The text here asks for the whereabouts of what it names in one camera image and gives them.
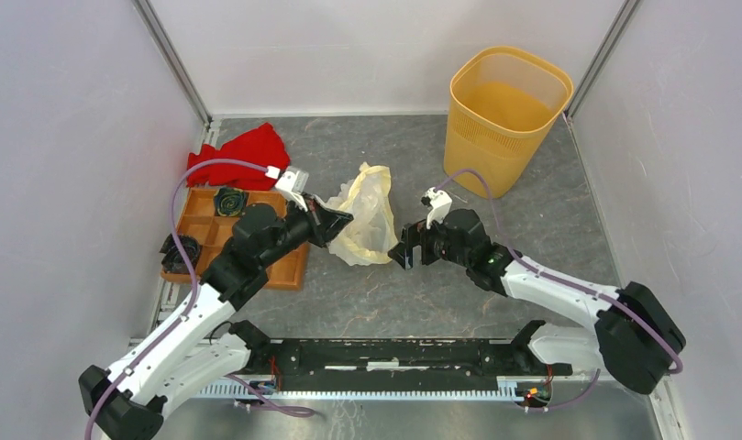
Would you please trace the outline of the translucent white trash bag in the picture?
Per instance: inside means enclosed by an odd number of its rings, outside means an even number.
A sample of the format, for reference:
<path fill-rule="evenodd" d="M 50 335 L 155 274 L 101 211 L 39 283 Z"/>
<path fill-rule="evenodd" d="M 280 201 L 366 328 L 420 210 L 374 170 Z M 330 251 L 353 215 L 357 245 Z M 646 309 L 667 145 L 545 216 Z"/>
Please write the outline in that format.
<path fill-rule="evenodd" d="M 328 245 L 328 252 L 350 266 L 385 265 L 397 243 L 389 195 L 392 175 L 387 166 L 364 162 L 359 174 L 340 185 L 327 207 L 351 214 L 353 220 Z"/>

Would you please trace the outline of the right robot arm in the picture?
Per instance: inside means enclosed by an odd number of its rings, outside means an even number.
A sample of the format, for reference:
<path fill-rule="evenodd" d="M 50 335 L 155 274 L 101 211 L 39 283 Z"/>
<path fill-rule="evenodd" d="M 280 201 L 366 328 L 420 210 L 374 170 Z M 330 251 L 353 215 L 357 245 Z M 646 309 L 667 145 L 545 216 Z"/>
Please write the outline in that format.
<path fill-rule="evenodd" d="M 475 211 L 458 209 L 440 221 L 405 225 L 388 252 L 409 269 L 439 260 L 464 268 L 480 289 L 544 307 L 576 323 L 541 325 L 511 350 L 514 367 L 534 374 L 547 363 L 590 360 L 626 388 L 650 394 L 667 375 L 680 374 L 686 338 L 652 290 L 631 281 L 624 288 L 589 283 L 537 264 L 492 241 Z"/>

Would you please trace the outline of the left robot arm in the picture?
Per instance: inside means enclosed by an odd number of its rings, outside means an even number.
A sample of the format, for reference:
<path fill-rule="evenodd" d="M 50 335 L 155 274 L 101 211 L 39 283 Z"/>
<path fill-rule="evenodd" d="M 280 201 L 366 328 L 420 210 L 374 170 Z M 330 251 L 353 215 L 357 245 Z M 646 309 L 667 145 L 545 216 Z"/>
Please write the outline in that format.
<path fill-rule="evenodd" d="M 267 284 L 268 267 L 306 242 L 325 247 L 353 219 L 311 194 L 302 199 L 289 202 L 284 217 L 267 204 L 247 206 L 204 270 L 198 292 L 110 367 L 92 365 L 82 373 L 79 386 L 89 415 L 85 438 L 99 427 L 111 439 L 151 439 L 170 415 L 213 381 L 268 366 L 269 348 L 238 335 L 190 352 Z"/>

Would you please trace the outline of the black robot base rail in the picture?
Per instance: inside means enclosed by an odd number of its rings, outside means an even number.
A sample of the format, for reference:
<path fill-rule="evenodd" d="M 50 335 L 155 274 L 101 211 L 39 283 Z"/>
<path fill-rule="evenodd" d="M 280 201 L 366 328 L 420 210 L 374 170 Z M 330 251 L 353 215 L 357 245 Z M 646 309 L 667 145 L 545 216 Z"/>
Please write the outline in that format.
<path fill-rule="evenodd" d="M 252 349 L 245 375 L 273 376 L 282 391 L 495 391 L 499 378 L 566 377 L 510 340 L 285 338 Z"/>

